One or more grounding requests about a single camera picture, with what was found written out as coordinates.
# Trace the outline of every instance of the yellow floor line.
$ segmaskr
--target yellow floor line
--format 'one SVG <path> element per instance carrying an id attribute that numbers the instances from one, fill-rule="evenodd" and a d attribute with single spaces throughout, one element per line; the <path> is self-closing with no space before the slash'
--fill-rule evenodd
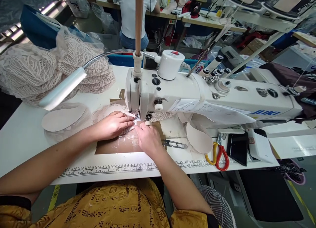
<path id="1" fill-rule="evenodd" d="M 57 201 L 57 197 L 58 197 L 58 194 L 59 194 L 59 190 L 60 190 L 60 185 L 55 185 L 55 188 L 54 188 L 54 191 L 53 191 L 53 196 L 50 199 L 50 204 L 49 204 L 47 212 L 49 212 L 50 210 L 54 209 L 56 201 Z"/>
<path id="2" fill-rule="evenodd" d="M 294 184 L 293 184 L 291 181 L 288 181 L 288 182 L 289 182 L 290 186 L 292 187 L 292 189 L 294 190 L 294 192 L 295 192 L 296 196 L 298 197 L 299 201 L 300 201 L 300 202 L 302 203 L 302 205 L 305 207 L 305 209 L 306 209 L 306 211 L 307 211 L 307 213 L 308 213 L 310 219 L 312 220 L 312 222 L 313 222 L 314 225 L 315 225 L 315 219 L 314 219 L 313 215 L 312 215 L 311 212 L 308 210 L 308 208 L 307 208 L 305 202 L 303 201 L 303 199 L 302 199 L 302 197 L 300 196 L 299 192 L 296 190 Z"/>

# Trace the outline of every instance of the jeans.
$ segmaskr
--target jeans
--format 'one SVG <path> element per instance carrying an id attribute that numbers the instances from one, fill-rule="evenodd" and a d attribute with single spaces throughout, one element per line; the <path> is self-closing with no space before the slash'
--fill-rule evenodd
<path id="1" fill-rule="evenodd" d="M 135 49 L 135 39 L 130 39 L 126 37 L 122 33 L 122 31 L 119 32 L 119 38 L 126 49 Z M 145 34 L 145 36 L 141 39 L 141 50 L 146 49 L 148 43 L 149 43 L 149 39 L 147 35 Z"/>

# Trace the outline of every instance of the juki logo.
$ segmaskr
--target juki logo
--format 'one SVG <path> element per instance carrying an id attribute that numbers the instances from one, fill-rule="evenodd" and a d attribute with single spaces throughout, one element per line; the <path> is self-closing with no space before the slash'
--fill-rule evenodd
<path id="1" fill-rule="evenodd" d="M 252 112 L 251 114 L 262 114 L 262 115 L 277 115 L 281 112 L 278 112 L 278 111 L 267 111 L 267 110 L 258 110 L 258 111 L 255 111 L 255 112 Z"/>

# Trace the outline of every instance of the finger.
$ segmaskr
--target finger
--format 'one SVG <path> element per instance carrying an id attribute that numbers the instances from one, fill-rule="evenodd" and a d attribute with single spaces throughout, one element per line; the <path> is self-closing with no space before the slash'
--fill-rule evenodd
<path id="1" fill-rule="evenodd" d="M 137 125 L 135 125 L 134 128 L 135 128 L 135 130 L 136 130 L 136 132 L 137 132 L 138 135 L 139 135 L 140 133 L 142 133 L 142 131 L 143 131 L 143 130 L 142 130 L 139 126 L 137 126 Z"/>
<path id="2" fill-rule="evenodd" d="M 110 115 L 113 116 L 113 115 L 116 115 L 116 114 L 118 114 L 118 113 L 121 113 L 121 111 L 114 111 L 114 112 L 110 113 L 109 116 L 110 116 Z"/>
<path id="3" fill-rule="evenodd" d="M 134 125 L 133 121 L 128 121 L 128 122 L 120 123 L 119 127 L 120 127 L 120 129 L 125 129 L 125 128 L 128 128 L 128 127 L 133 126 L 133 125 Z"/>
<path id="4" fill-rule="evenodd" d="M 119 112 L 115 115 L 117 118 L 126 117 L 127 115 L 125 113 Z"/>
<path id="5" fill-rule="evenodd" d="M 124 122 L 128 122 L 128 121 L 133 121 L 135 118 L 133 116 L 125 116 L 125 117 L 121 117 L 119 118 L 119 122 L 120 123 L 124 123 Z"/>
<path id="6" fill-rule="evenodd" d="M 140 127 L 141 129 L 145 129 L 145 127 L 146 127 L 145 122 L 142 122 L 142 123 L 139 125 L 139 127 Z"/>

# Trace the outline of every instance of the hand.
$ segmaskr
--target hand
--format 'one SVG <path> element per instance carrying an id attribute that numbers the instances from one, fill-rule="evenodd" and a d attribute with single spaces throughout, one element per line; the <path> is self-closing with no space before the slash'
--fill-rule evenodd
<path id="1" fill-rule="evenodd" d="M 135 125 L 138 134 L 138 145 L 152 160 L 157 153 L 165 152 L 161 143 L 159 132 L 154 126 L 146 126 L 142 122 L 139 126 Z"/>
<path id="2" fill-rule="evenodd" d="M 132 116 L 115 111 L 87 129 L 94 141 L 110 140 L 119 136 L 123 129 L 133 126 L 134 120 Z"/>

